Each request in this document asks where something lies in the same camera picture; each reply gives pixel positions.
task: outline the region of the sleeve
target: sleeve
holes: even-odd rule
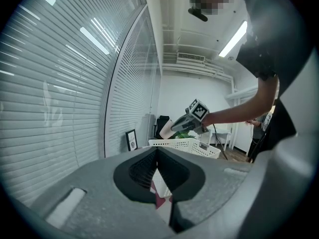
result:
[[[276,75],[271,50],[269,44],[258,45],[257,37],[248,34],[247,42],[239,50],[237,61],[255,77],[265,81]]]

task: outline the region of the white window blind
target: white window blind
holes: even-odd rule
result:
[[[7,23],[0,37],[0,172],[26,205],[104,156],[111,77],[142,3],[24,0]]]
[[[105,155],[128,151],[125,132],[135,129],[138,147],[146,146],[152,132],[151,102],[157,52],[148,8],[130,31],[114,70],[105,123]]]

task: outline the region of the air vent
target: air vent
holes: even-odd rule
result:
[[[205,57],[197,56],[197,55],[193,55],[193,54],[187,54],[187,53],[178,53],[177,54],[177,63],[178,63],[178,61],[187,61],[187,62],[202,64],[205,61]]]

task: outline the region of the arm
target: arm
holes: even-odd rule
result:
[[[258,78],[258,90],[252,99],[242,105],[208,114],[204,118],[203,124],[208,126],[215,123],[242,122],[265,114],[271,110],[274,104],[277,84],[277,76],[266,81]]]

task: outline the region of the white wall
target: white wall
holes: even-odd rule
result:
[[[243,90],[258,84],[257,78],[239,63],[236,64],[234,82],[235,88],[238,90]],[[244,122],[238,123],[237,137],[234,146],[248,152],[252,141],[251,130],[251,125],[246,125]]]
[[[160,0],[146,0],[149,7],[154,39],[156,43],[156,49],[159,57],[159,68],[160,73],[162,74],[162,63],[163,63],[163,30],[162,30],[162,17],[160,9]]]
[[[169,116],[176,121],[185,114],[185,109],[197,98],[210,112],[230,108],[225,95],[231,93],[230,83],[203,75],[163,71],[158,117]]]

